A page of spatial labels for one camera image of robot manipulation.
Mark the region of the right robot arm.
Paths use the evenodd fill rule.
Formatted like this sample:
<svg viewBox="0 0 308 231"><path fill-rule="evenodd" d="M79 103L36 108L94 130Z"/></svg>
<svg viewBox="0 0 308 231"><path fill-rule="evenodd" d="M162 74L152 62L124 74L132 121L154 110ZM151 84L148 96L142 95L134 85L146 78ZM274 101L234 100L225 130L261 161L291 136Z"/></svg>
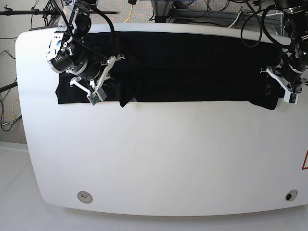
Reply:
<svg viewBox="0 0 308 231"><path fill-rule="evenodd" d="M64 7L59 10L60 21L46 55L54 72L73 74L70 84L90 96L104 93L103 84L111 78L112 67L124 57L113 23L97 5L96 0L65 1ZM97 48L85 42L92 26L91 11L105 19L110 28L107 41Z"/></svg>

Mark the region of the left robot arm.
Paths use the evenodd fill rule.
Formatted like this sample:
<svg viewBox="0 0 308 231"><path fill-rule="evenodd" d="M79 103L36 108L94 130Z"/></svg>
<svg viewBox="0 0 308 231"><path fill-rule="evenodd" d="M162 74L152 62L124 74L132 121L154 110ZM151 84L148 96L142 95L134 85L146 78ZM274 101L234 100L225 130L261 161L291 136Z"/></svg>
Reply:
<svg viewBox="0 0 308 231"><path fill-rule="evenodd" d="M282 77L290 86L285 91L290 92L291 96L298 94L302 86L306 84L301 76L308 68L308 2L306 0L275 0L272 5L262 11L261 16L247 0L244 3L257 20L259 37L253 44L246 43L243 38L244 30L241 29L241 42L248 48L254 48L259 45L262 36L265 35L279 52L278 65L268 67L268 75L277 78L277 81ZM283 14L282 27L289 36L290 44L288 45L280 43L266 29L266 15L273 10Z"/></svg>

